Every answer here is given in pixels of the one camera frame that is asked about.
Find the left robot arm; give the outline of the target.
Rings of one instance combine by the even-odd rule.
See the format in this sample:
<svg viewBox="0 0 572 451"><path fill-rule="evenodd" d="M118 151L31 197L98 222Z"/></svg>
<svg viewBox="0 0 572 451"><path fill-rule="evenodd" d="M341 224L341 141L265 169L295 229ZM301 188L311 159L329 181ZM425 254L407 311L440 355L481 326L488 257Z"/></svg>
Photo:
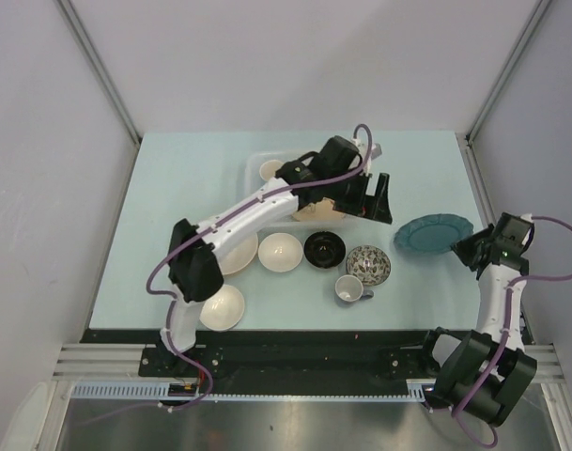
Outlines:
<svg viewBox="0 0 572 451"><path fill-rule="evenodd" d="M203 304L224 285L219 261L250 235L325 198L348 216L391 223L389 175L379 174L376 191L366 191L370 164L380 154L372 140L333 136L321 150L283 163L274 177L229 210L197 224L177 222L159 265L168 270L172 284L167 292L172 302L161 329L161 366L175 376L191 368L190 349Z"/></svg>

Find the teal glass plate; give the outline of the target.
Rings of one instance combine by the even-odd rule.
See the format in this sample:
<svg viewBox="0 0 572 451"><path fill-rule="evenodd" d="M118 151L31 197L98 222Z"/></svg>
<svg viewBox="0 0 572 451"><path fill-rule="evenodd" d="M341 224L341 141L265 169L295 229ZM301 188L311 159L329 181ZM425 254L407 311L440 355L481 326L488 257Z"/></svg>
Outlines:
<svg viewBox="0 0 572 451"><path fill-rule="evenodd" d="M440 255L473 233L473 223L452 213L428 214L402 225L394 234L394 246L415 255Z"/></svg>

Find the large cream bowl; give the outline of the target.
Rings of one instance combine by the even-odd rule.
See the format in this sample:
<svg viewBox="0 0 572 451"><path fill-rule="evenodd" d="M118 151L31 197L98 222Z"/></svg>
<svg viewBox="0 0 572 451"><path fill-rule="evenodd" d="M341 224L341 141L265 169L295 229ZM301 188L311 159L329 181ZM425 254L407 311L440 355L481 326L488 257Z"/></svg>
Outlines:
<svg viewBox="0 0 572 451"><path fill-rule="evenodd" d="M254 260L257 248L258 236L254 233L219 260L222 275L228 276L244 270Z"/></svg>

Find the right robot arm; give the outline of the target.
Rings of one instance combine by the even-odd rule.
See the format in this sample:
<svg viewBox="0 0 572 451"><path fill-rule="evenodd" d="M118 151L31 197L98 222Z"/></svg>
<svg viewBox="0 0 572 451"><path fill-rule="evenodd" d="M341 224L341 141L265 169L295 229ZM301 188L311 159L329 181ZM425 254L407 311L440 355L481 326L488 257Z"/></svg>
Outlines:
<svg viewBox="0 0 572 451"><path fill-rule="evenodd" d="M498 223L453 244L476 275L478 319L465 334L437 328L418 353L418 365L436 377L425 396L433 409L466 412L499 427L532 382L537 362L524 351L520 302L529 273L524 257L535 227L529 214L503 214Z"/></svg>

